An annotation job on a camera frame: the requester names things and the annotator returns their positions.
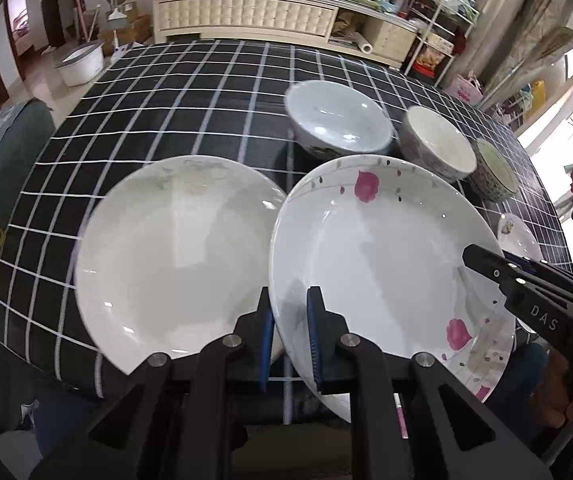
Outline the pink gift bag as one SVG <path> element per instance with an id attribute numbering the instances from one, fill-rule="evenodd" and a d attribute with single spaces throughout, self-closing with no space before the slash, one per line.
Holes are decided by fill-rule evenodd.
<path id="1" fill-rule="evenodd" d="M 483 87 L 473 73 L 466 76 L 455 75 L 446 93 L 472 106 L 479 104 L 484 97 Z"/>

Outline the white plate pink flowers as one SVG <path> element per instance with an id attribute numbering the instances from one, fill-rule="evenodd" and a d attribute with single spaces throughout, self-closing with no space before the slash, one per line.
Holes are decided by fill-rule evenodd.
<path id="1" fill-rule="evenodd" d="M 306 295 L 384 352 L 431 353 L 479 400 L 497 387 L 514 346 L 515 319 L 495 282 L 463 262 L 495 234 L 449 183 L 404 160 L 331 160 L 288 193 L 273 229 L 269 292 L 293 366 L 313 384 Z"/>

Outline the white standing mop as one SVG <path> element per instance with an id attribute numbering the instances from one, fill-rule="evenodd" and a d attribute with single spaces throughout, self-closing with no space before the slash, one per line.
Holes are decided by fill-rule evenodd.
<path id="1" fill-rule="evenodd" d="M 111 12 L 106 19 L 106 26 L 112 32 L 113 53 L 112 58 L 117 58 L 119 49 L 119 40 L 117 32 L 119 29 L 128 24 L 128 18 L 125 13 L 119 10 L 119 3 L 117 0 L 108 0 L 110 3 Z"/>

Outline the white plastic basin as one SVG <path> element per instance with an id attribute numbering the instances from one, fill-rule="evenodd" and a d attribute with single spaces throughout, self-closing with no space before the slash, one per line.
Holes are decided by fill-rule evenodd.
<path id="1" fill-rule="evenodd" d="M 101 73 L 104 64 L 102 46 L 101 40 L 87 42 L 55 65 L 67 87 L 88 84 Z"/>

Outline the white metal shelf rack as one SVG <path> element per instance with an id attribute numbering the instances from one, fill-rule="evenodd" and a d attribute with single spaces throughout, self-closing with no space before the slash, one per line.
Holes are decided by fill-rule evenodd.
<path id="1" fill-rule="evenodd" d="M 437 87 L 463 53 L 467 38 L 477 25 L 477 3 L 475 0 L 410 0 L 407 18 L 416 27 L 416 35 L 401 65 L 402 73 Z"/>

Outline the cream tufted tv cabinet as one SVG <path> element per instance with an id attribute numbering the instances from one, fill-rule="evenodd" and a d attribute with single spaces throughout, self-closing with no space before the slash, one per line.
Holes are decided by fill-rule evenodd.
<path id="1" fill-rule="evenodd" d="M 410 22 L 345 0 L 155 0 L 157 44 L 181 35 L 251 39 L 358 56 L 398 70 L 415 39 Z M 345 38 L 356 30 L 373 46 L 362 53 Z"/>

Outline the white paper roll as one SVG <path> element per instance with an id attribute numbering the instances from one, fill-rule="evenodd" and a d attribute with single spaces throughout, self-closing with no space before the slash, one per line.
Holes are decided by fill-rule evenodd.
<path id="1" fill-rule="evenodd" d="M 352 44 L 356 44 L 356 47 L 364 54 L 371 54 L 373 52 L 373 46 L 367 39 L 364 38 L 356 30 L 351 30 L 346 32 L 345 38 L 349 40 Z"/>

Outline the plain white plate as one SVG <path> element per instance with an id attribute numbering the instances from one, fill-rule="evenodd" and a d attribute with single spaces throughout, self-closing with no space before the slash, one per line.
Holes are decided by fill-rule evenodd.
<path id="1" fill-rule="evenodd" d="M 268 284 L 284 200 L 259 171 L 205 155 L 116 184 L 90 216 L 75 268 L 82 322 L 104 358 L 130 374 L 154 352 L 184 358 L 232 332 Z"/>

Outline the white bowl floral outside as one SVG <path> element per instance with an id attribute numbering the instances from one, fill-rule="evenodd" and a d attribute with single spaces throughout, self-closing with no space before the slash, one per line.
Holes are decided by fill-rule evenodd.
<path id="1" fill-rule="evenodd" d="M 297 82 L 286 90 L 284 107 L 293 139 L 318 159 L 383 154 L 393 142 L 395 128 L 384 110 L 344 84 Z"/>

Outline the black white grid tablecloth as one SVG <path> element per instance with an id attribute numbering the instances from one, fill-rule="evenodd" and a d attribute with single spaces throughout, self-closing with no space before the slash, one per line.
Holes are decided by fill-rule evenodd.
<path id="1" fill-rule="evenodd" d="M 300 148 L 283 105 L 290 84 L 320 79 L 373 99 L 394 125 L 411 106 L 484 139 L 518 176 L 517 194 L 477 200 L 488 221 L 515 214 L 544 258 L 571 254 L 526 151 L 507 128 L 423 82 L 350 56 L 285 44 L 191 40 L 129 51 L 65 115 L 24 182 L 0 255 L 0 344 L 65 385 L 102 398 L 120 382 L 82 324 L 74 252 L 101 198 L 147 162 L 200 154 L 243 162 L 289 190 L 315 159 Z"/>

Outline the green patterned bowl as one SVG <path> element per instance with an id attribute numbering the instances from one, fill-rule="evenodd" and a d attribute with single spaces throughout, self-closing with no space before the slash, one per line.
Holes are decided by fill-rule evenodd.
<path id="1" fill-rule="evenodd" d="M 501 203 L 518 191 L 517 177 L 504 156 L 488 141 L 472 143 L 477 167 L 469 175 L 469 184 L 483 200 Z"/>

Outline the plain white bowl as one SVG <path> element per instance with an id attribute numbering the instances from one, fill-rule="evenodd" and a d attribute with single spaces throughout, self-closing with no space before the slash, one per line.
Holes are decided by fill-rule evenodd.
<path id="1" fill-rule="evenodd" d="M 469 140 L 440 114 L 411 106 L 398 129 L 400 151 L 408 160 L 452 183 L 469 177 L 477 159 Z"/>

